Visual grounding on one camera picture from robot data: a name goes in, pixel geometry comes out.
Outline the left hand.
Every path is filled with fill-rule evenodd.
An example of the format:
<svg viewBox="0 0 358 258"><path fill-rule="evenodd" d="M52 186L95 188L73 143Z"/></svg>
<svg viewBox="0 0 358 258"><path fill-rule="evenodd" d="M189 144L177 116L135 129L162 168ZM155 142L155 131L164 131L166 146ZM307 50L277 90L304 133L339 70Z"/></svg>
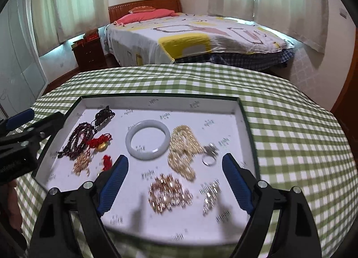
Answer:
<svg viewBox="0 0 358 258"><path fill-rule="evenodd" d="M23 219L22 219L20 208L19 208L18 195L17 195L16 189L15 189L16 187L17 187L16 180L12 180L8 184L2 186L2 188L5 189L5 192L7 195L5 200L6 200L6 205L7 205L7 211L9 214L9 224L11 225L11 227L13 229L22 233Z"/></svg>

